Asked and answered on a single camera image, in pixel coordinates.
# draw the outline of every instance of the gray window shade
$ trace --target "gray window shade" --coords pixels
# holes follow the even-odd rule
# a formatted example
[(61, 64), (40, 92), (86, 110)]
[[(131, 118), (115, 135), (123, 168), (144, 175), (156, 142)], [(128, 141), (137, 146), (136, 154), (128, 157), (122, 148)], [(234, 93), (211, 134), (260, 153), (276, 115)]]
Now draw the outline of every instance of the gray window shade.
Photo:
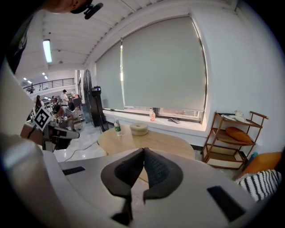
[(204, 60), (190, 17), (134, 32), (122, 54), (126, 106), (203, 111)]
[(115, 44), (96, 62), (103, 108), (124, 110), (120, 78), (121, 43)]

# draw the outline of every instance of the black metal railing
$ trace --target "black metal railing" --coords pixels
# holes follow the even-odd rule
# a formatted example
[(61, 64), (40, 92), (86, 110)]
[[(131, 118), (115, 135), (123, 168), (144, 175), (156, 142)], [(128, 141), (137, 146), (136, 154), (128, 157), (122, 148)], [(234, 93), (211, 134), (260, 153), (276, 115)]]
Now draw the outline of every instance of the black metal railing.
[(31, 84), (27, 87), (24, 87), (23, 89), (27, 93), (32, 94), (37, 91), (43, 91), (43, 90), (48, 90), (48, 89), (55, 88), (55, 87), (71, 86), (71, 85), (74, 85), (74, 78), (66, 78), (66, 79), (42, 82), (38, 84)]

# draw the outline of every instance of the fluorescent light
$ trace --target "fluorescent light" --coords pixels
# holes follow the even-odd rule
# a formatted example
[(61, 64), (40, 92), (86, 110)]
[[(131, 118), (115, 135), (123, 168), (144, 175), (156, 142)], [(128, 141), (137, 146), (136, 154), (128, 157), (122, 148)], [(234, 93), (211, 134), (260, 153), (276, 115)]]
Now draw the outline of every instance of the fluorescent light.
[(45, 52), (45, 58), (47, 63), (52, 62), (52, 54), (50, 51), (50, 40), (44, 40), (43, 41), (43, 46), (44, 46), (44, 52)]

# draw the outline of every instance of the black and white striped cushion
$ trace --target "black and white striped cushion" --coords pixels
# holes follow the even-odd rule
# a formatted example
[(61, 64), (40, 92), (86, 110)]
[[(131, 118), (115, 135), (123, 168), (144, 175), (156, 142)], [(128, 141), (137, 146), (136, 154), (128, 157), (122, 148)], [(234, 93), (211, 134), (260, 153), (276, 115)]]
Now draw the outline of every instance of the black and white striped cushion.
[(242, 180), (239, 179), (237, 183), (244, 190), (247, 190), (255, 201), (259, 201), (275, 193), (281, 181), (282, 176), (280, 172), (267, 170), (247, 176)]

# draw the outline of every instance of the desk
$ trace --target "desk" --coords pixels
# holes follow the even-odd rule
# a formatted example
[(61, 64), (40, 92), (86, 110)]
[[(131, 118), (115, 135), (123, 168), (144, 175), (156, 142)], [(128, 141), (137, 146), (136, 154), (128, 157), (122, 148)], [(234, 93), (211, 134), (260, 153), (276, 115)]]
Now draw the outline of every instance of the desk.
[[(132, 135), (130, 126), (121, 126), (122, 136), (116, 135), (114, 128), (105, 131), (99, 138), (98, 144), (108, 155), (118, 154), (127, 150), (148, 147), (150, 149), (164, 151), (166, 153), (179, 155), (187, 159), (195, 159), (193, 148), (185, 140), (158, 132), (148, 131), (146, 135)], [(145, 169), (139, 176), (148, 182)]]

